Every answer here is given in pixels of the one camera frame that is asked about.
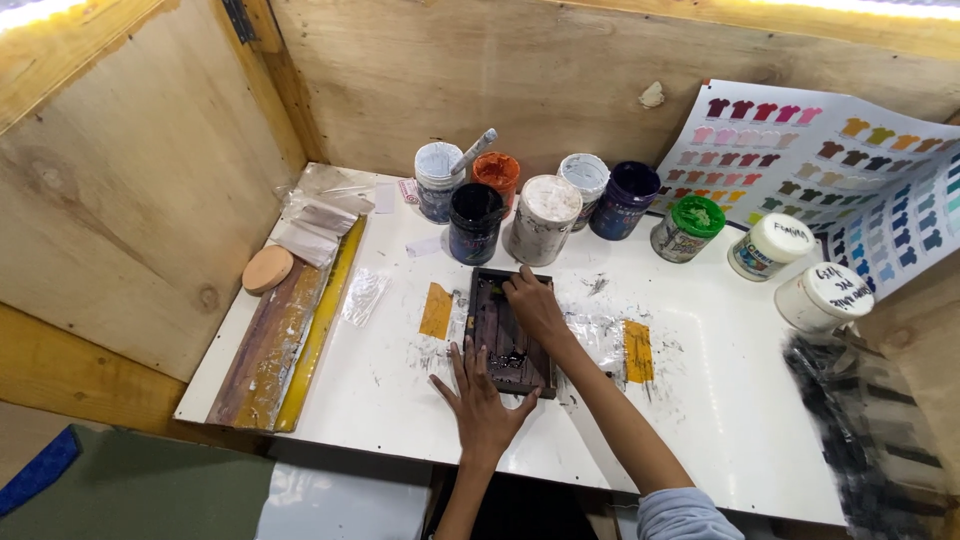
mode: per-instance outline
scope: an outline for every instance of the person's right hand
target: person's right hand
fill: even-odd
[[[526,264],[520,266],[519,274],[513,274],[503,283],[503,292],[523,331],[541,345],[546,346],[570,332],[553,290],[537,281]]]

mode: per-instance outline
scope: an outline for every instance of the paint jar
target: paint jar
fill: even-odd
[[[590,228],[607,240],[626,238],[657,198],[659,190],[657,171],[637,161],[618,163],[590,216]]]
[[[727,224],[723,210],[705,197],[687,195],[650,231],[650,245],[670,262],[687,262]]]
[[[503,220],[503,198],[486,184],[464,184],[450,198],[450,252],[471,266],[487,262],[496,251]]]
[[[516,179],[519,177],[520,164],[506,154],[487,152],[473,160],[473,181],[489,185],[503,197],[503,206],[506,207],[503,217],[510,215],[510,209],[514,206]]]
[[[856,272],[835,262],[820,262],[777,287],[780,315],[801,331],[832,331],[874,308],[874,293]]]
[[[810,253],[813,246],[813,233],[800,220],[783,213],[768,213],[743,239],[733,243],[727,260],[737,274],[765,282],[787,264]]]
[[[580,209],[580,215],[573,223],[572,232],[576,233],[587,226],[587,221],[597,206],[597,199],[607,187],[610,169],[603,160],[593,154],[571,154],[560,162],[557,176],[573,184],[584,198],[584,207]]]
[[[421,146],[414,158],[420,211],[434,223],[450,220],[450,197],[467,177],[466,169],[451,176],[450,167],[463,154],[448,142],[431,142]]]
[[[549,174],[535,176],[520,191],[507,244],[514,258],[530,266],[553,262],[570,235],[583,197],[570,182]]]

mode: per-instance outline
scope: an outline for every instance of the blue cloth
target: blue cloth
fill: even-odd
[[[640,540],[744,540],[706,493],[695,487],[661,489],[640,499]]]
[[[57,481],[79,454],[73,431],[65,428],[0,489],[0,516],[7,515]]]

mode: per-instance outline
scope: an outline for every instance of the green lid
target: green lid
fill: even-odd
[[[670,217],[681,231],[699,238],[713,238],[727,224],[727,217],[716,203],[699,195],[687,195],[673,206]]]

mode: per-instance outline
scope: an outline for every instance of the yellow tape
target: yellow tape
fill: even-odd
[[[320,359],[320,352],[324,349],[330,324],[337,315],[337,306],[347,286],[350,267],[353,266],[357,249],[360,247],[360,237],[363,236],[366,227],[367,216],[361,215],[340,241],[337,257],[333,259],[333,265],[330,267],[330,277],[326,281],[324,295],[320,297],[320,303],[313,312],[310,332],[306,336],[306,341],[303,342],[303,349],[294,366],[294,374],[287,386],[283,405],[280,406],[280,412],[276,416],[274,431],[288,433],[297,427],[297,420],[300,418],[303,402],[306,400],[306,391],[310,388],[310,381],[317,369],[317,362]]]
[[[452,309],[453,295],[446,292],[439,283],[430,283],[420,319],[420,333],[446,339],[446,326],[450,323]]]
[[[627,381],[653,380],[654,357],[650,350],[650,329],[634,321],[623,321],[623,348],[627,359]]]

